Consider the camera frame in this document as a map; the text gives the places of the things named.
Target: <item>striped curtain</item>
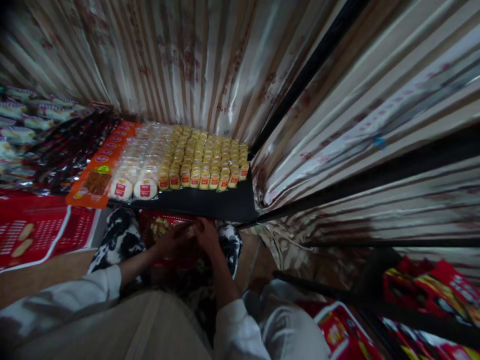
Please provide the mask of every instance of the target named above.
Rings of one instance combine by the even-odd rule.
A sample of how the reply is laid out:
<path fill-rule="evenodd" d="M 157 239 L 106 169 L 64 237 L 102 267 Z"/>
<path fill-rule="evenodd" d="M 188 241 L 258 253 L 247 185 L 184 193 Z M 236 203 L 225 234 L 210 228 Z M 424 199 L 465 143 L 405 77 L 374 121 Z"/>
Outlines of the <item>striped curtain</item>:
<path fill-rule="evenodd" d="M 480 2 L 371 1 L 253 161 L 269 211 L 478 121 Z M 281 269 L 335 259 L 350 285 L 363 256 L 306 241 L 478 237 L 480 159 L 375 188 L 266 224 Z M 471 249 L 399 249 L 453 263 L 480 281 Z"/>
<path fill-rule="evenodd" d="M 0 81 L 251 143 L 344 3 L 25 0 Z"/>

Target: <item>black shelf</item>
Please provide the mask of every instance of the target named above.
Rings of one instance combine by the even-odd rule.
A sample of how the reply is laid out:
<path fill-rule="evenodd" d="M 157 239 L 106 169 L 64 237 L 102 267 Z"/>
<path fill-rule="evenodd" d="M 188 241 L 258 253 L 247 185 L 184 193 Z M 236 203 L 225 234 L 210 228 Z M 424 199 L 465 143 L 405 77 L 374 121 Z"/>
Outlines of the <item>black shelf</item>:
<path fill-rule="evenodd" d="M 110 200 L 110 205 L 124 202 Z M 133 201 L 130 207 L 176 214 L 191 214 L 205 218 L 236 223 L 252 222 L 258 217 L 254 204 L 252 173 L 249 170 L 246 181 L 240 181 L 235 189 L 225 192 L 183 188 L 158 193 L 158 199 Z"/>

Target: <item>pile of packaged pastries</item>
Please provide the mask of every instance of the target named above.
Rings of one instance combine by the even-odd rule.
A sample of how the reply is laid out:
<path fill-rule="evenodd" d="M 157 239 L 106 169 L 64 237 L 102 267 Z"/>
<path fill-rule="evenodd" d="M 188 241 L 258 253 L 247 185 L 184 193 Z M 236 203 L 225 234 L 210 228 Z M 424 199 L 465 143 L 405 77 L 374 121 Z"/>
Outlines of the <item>pile of packaged pastries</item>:
<path fill-rule="evenodd" d="M 247 178 L 248 145 L 188 126 L 146 123 L 113 171 L 109 197 L 150 200 L 158 191 L 193 188 L 224 192 Z"/>

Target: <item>floor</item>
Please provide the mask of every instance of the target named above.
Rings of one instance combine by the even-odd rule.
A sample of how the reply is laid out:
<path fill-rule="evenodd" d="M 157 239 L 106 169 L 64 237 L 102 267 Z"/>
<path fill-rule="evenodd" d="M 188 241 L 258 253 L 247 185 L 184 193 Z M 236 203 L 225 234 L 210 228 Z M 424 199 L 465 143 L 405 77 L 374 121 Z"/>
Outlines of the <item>floor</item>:
<path fill-rule="evenodd" d="M 277 269 L 270 251 L 258 235 L 242 233 L 243 247 L 235 283 L 241 292 L 261 291 Z M 0 309 L 27 295 L 66 281 L 81 278 L 89 267 L 94 250 L 52 258 L 40 265 L 0 273 Z"/>

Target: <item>person's hand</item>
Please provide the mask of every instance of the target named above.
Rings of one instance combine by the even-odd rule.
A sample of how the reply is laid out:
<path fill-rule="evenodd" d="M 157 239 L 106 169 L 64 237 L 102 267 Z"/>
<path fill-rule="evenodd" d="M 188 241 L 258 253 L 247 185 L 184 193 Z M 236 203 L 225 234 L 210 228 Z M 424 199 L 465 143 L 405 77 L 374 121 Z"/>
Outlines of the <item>person's hand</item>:
<path fill-rule="evenodd" d="M 177 225 L 169 229 L 164 235 L 162 235 L 151 249 L 157 253 L 157 256 L 163 257 L 166 254 L 170 254 L 176 249 L 189 245 L 189 239 L 187 236 L 187 229 L 190 224 Z"/>
<path fill-rule="evenodd" d="M 220 249 L 219 236 L 215 226 L 204 217 L 199 218 L 200 222 L 197 222 L 193 228 L 196 240 L 203 250 L 208 254 L 210 258 L 215 255 Z"/>

